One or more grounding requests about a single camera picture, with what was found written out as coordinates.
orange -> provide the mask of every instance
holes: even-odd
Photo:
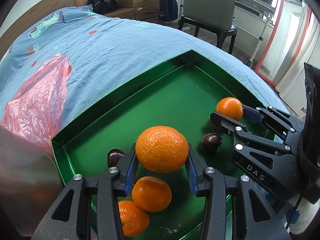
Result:
[[[177,171],[187,160],[188,142],[177,130],[168,126],[154,126],[140,134],[136,155],[143,167],[151,171]]]
[[[139,208],[159,212],[170,204],[172,193],[164,181],[155,177],[143,177],[134,185],[131,196]]]
[[[240,121],[243,117],[241,102],[236,98],[224,98],[218,104],[216,112]]]
[[[119,211],[124,236],[136,236],[149,225],[149,215],[132,200],[119,201]]]

gray chair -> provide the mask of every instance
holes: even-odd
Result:
[[[179,30],[185,23],[196,27],[195,37],[203,28],[217,35],[217,47],[222,49],[226,37],[231,36],[229,54],[236,40],[237,28],[232,24],[235,0],[184,0]]]

desk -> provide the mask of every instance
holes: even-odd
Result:
[[[261,12],[263,15],[267,16],[266,23],[264,25],[264,28],[262,30],[262,33],[261,33],[260,37],[258,38],[257,44],[256,44],[256,46],[255,46],[255,48],[253,50],[253,53],[252,53],[251,57],[248,59],[248,61],[246,62],[246,65],[248,67],[251,67],[253,59],[256,56],[257,51],[258,51],[258,49],[259,49],[259,47],[260,47],[260,45],[261,45],[261,43],[263,41],[263,36],[266,33],[269,21],[270,21],[271,17],[276,12],[276,8],[273,8],[271,5],[265,3],[265,2],[263,2],[261,0],[237,0],[237,1],[241,1],[245,6],[251,8],[251,9],[253,9],[255,11]],[[181,2],[181,5],[180,5],[179,16],[181,17],[182,15],[183,15],[183,0]]]

red plastic bag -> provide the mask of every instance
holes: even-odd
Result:
[[[50,139],[58,132],[70,71],[67,56],[57,54],[44,62],[6,105],[0,124],[51,155]]]

green metal tray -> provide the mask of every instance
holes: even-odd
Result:
[[[231,137],[222,134],[223,143],[216,155],[203,155],[200,147],[201,138],[206,133],[221,134],[209,116],[222,98],[230,96],[248,106],[263,106],[241,83],[195,51],[151,68],[93,104],[52,138],[54,158],[63,183],[77,173],[85,177],[99,175],[108,168],[110,149],[129,152],[140,133],[156,125],[171,126],[181,132],[209,166],[228,176],[241,175],[242,172],[230,161]],[[260,124],[242,121],[252,133],[263,137],[268,134]],[[196,198],[191,193],[184,167],[174,173],[161,174],[140,165],[136,179],[143,176],[166,181],[172,190],[172,201],[164,211],[149,213],[149,227],[133,239],[178,240],[186,237],[198,240],[205,199]],[[95,204],[94,196],[94,230]],[[227,207],[230,214],[229,197]]]

